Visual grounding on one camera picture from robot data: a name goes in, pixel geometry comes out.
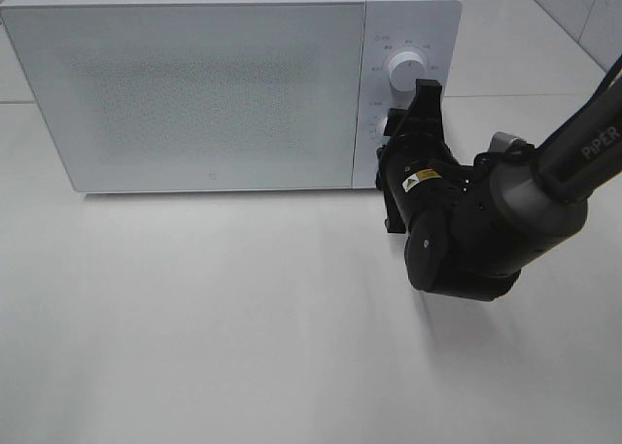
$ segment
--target microwave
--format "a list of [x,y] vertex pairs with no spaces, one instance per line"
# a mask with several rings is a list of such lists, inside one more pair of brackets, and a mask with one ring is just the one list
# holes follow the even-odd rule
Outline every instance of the microwave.
[[459,0],[5,0],[76,191],[373,188]]

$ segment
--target warning label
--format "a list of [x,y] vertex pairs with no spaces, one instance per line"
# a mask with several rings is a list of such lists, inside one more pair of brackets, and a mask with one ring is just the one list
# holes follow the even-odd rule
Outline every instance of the warning label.
[[438,175],[433,169],[422,169],[404,180],[401,185],[403,186],[405,192],[409,192],[416,185],[429,179],[440,179],[440,175]]

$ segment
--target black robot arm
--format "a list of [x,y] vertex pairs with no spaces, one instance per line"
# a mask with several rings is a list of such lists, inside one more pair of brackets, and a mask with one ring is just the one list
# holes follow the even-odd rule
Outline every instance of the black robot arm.
[[409,109],[389,112],[376,181],[387,230],[408,233],[413,287],[493,300],[523,266],[583,227],[588,196],[622,171],[621,65],[622,57],[540,147],[498,133],[472,166],[445,143],[442,86],[418,81]]

